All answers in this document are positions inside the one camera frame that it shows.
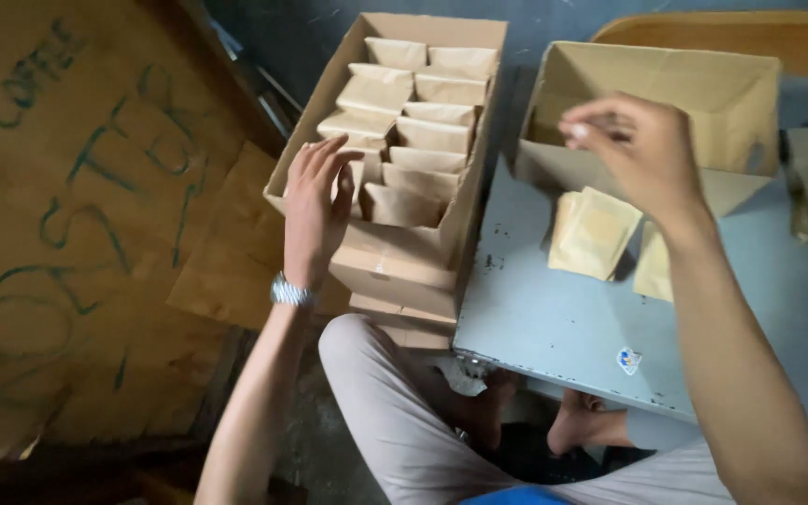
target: table surface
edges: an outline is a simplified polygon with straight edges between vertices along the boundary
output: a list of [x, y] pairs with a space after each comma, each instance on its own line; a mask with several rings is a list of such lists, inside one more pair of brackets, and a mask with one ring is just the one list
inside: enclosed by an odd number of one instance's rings
[[[782, 84], [782, 128], [808, 123], [808, 78]], [[454, 348], [526, 375], [691, 422], [672, 304], [547, 266], [549, 196], [501, 159], [491, 185]], [[808, 245], [790, 234], [783, 176], [719, 220], [728, 258], [808, 413]], [[628, 245], [636, 259], [640, 229]], [[617, 363], [643, 355], [637, 373]]]

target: person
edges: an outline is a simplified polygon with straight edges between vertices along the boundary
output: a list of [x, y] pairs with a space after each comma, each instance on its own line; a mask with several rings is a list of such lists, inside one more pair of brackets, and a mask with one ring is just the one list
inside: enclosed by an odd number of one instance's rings
[[[735, 281], [702, 195], [689, 123], [675, 107], [613, 94], [568, 110], [559, 127], [567, 146], [600, 156], [664, 234], [685, 380], [704, 440], [581, 483], [520, 483], [453, 430], [496, 447], [512, 374], [491, 374], [478, 396], [457, 395], [368, 318], [340, 316], [320, 338], [320, 359], [391, 503], [808, 503], [808, 419]], [[319, 288], [341, 243], [354, 190], [346, 165], [358, 157], [339, 153], [345, 142], [306, 144], [289, 169], [284, 289]], [[309, 303], [274, 304], [217, 428], [196, 503], [267, 500], [311, 311]], [[567, 392], [548, 444], [557, 453], [591, 435], [632, 444], [620, 416], [586, 409]]]

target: knee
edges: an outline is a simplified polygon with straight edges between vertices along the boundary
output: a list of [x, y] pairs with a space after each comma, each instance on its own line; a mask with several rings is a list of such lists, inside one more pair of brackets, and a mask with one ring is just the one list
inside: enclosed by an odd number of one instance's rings
[[345, 314], [336, 317], [320, 335], [320, 361], [349, 361], [376, 345], [380, 331], [367, 316]]

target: foot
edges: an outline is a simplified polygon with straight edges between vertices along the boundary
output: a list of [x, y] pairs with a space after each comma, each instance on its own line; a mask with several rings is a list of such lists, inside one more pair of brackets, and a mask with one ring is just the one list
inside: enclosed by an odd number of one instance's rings
[[501, 445], [501, 412], [519, 385], [519, 374], [499, 368], [485, 377], [485, 391], [473, 397], [468, 429], [463, 429], [481, 448], [493, 451]]
[[588, 421], [602, 408], [599, 396], [568, 389], [563, 394], [554, 425], [548, 431], [548, 447], [555, 455], [563, 455], [583, 444], [587, 438]]

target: wristwatch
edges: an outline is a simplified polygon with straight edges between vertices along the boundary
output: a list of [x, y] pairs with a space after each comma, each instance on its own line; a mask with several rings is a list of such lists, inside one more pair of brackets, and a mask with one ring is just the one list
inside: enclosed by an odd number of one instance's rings
[[307, 288], [292, 286], [280, 270], [270, 286], [270, 301], [275, 304], [303, 306], [314, 304], [317, 301], [317, 294]]

